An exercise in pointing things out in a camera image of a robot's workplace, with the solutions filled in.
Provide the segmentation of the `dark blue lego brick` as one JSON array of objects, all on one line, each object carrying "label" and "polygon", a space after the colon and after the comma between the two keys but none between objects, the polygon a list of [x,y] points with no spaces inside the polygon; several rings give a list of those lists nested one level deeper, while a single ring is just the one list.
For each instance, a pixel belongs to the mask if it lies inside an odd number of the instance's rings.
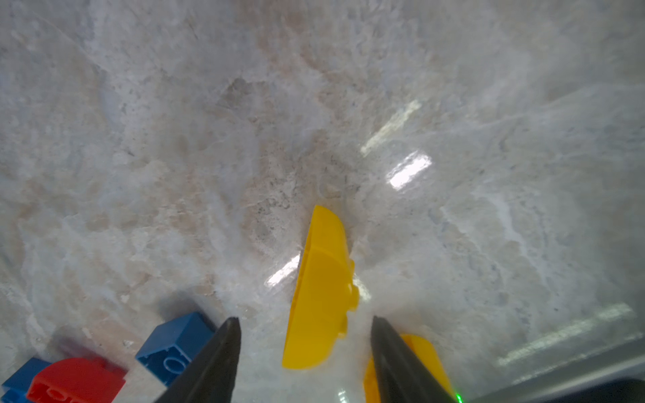
[{"label": "dark blue lego brick", "polygon": [[199,312],[157,326],[135,358],[164,386],[170,386],[217,332]]}]

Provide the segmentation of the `yellow curved lego piece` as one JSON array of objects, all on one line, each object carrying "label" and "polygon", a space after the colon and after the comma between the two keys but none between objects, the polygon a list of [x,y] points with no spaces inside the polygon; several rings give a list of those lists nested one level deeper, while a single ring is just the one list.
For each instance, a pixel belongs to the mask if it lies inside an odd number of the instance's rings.
[{"label": "yellow curved lego piece", "polygon": [[298,270],[282,366],[311,369],[327,360],[336,341],[347,334],[347,313],[358,305],[344,225],[331,210],[316,206]]}]

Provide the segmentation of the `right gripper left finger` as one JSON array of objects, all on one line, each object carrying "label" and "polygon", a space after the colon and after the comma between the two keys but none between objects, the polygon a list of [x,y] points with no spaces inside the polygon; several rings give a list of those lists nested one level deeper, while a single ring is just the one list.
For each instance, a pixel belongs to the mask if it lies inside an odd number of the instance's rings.
[{"label": "right gripper left finger", "polygon": [[238,317],[227,318],[157,403],[230,403],[240,360]]}]

